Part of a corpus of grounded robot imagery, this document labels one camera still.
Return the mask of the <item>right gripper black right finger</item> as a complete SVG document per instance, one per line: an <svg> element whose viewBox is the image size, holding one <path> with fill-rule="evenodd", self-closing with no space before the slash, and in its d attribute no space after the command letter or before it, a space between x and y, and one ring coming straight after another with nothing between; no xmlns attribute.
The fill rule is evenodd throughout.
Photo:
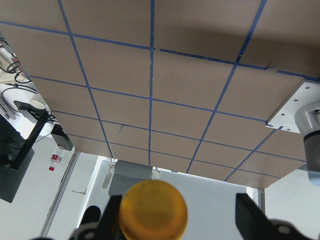
<svg viewBox="0 0 320 240"><path fill-rule="evenodd" d="M246 193L235 198L235 224L244 240L275 240L272 222Z"/></svg>

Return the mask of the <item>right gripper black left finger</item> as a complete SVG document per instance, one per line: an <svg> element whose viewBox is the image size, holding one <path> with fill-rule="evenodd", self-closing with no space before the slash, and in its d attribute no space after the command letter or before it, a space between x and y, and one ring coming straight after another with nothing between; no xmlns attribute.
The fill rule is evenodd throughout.
<svg viewBox="0 0 320 240"><path fill-rule="evenodd" d="M122 231L119 224L119 209L121 195L112 195L106 205L98 223L99 240L122 240Z"/></svg>

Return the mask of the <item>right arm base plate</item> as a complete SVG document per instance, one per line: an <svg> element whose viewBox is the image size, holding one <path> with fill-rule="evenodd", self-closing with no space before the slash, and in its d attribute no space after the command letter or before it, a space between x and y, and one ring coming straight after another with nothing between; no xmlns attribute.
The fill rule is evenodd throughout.
<svg viewBox="0 0 320 240"><path fill-rule="evenodd" d="M267 120L268 128L306 136L320 129L320 83L302 80Z"/></svg>

